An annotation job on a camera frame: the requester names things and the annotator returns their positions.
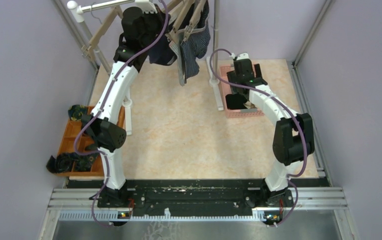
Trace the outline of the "beige hanger holding navy underwear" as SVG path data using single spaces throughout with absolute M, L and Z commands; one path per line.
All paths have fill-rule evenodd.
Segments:
M 164 12 L 169 14 L 169 24 L 172 24 L 177 19 L 184 4 L 184 0 L 171 0 L 166 5 Z

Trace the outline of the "navy underwear cream waistband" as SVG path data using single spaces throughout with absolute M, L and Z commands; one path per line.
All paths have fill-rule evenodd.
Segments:
M 168 38 L 163 35 L 148 51 L 148 58 L 151 64 L 170 66 L 177 60 L 177 56 L 171 50 L 169 43 Z

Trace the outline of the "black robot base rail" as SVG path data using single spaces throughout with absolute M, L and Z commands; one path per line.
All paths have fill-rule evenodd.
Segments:
M 102 222 L 279 222 L 292 211 L 333 209 L 342 198 L 315 178 L 292 179 L 271 193 L 262 179 L 128 180 L 120 190 L 69 184 L 53 191 L 49 207 L 68 219 Z

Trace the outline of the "beige clip hanger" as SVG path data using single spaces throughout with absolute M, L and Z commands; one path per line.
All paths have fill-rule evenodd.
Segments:
M 94 61 L 96 59 L 95 48 L 98 46 L 102 36 L 106 34 L 110 26 L 113 24 L 116 17 L 119 17 L 120 19 L 123 18 L 123 11 L 119 5 L 113 6 L 111 8 L 109 14 L 102 21 L 99 29 L 94 34 L 91 34 L 88 43 L 82 46 L 81 50 L 89 60 Z

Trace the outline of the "beige hanger holding grey underwear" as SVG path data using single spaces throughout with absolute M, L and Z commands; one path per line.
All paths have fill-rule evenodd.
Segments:
M 171 10 L 173 10 L 175 7 L 179 6 L 177 10 L 179 11 L 177 14 L 176 19 L 172 22 L 172 29 L 169 33 L 166 34 L 167 39 L 170 42 L 178 42 L 178 30 L 180 29 L 181 24 L 183 23 L 187 13 L 189 12 L 191 6 L 195 3 L 194 0 L 173 0 L 170 4 L 171 7 L 173 7 Z

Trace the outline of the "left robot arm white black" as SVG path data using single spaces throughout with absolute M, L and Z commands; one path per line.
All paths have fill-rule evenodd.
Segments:
M 148 1 L 127 8 L 121 24 L 123 33 L 103 95 L 92 112 L 81 118 L 81 132 L 91 137 L 96 147 L 90 153 L 99 153 L 103 163 L 105 180 L 95 195 L 100 208 L 127 207 L 132 200 L 125 186 L 121 150 L 127 131 L 118 126 L 119 114 L 149 50 L 167 32 L 169 15 Z

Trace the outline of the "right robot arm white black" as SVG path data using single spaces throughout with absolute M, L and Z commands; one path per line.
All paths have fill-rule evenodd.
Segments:
M 231 93 L 226 106 L 231 110 L 257 108 L 274 124 L 272 150 L 276 161 L 263 180 L 260 199 L 274 206 L 285 194 L 290 177 L 303 174 L 308 156 L 315 150 L 313 119 L 288 107 L 264 80 L 259 64 L 236 57 L 226 74 Z

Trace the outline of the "black underwear white waistband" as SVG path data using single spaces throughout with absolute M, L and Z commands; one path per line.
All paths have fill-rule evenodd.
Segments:
M 225 96 L 226 108 L 229 110 L 243 110 L 248 109 L 247 105 L 248 100 L 245 96 L 236 93 L 236 94 L 227 94 Z

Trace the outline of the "grey striped underwear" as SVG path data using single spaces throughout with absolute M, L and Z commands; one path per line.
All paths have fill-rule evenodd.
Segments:
M 179 35 L 177 41 L 172 40 L 169 44 L 170 49 L 173 51 L 176 57 L 177 71 L 178 71 L 178 82 L 183 87 L 187 83 L 187 58 L 189 56 L 184 45 L 184 36 Z

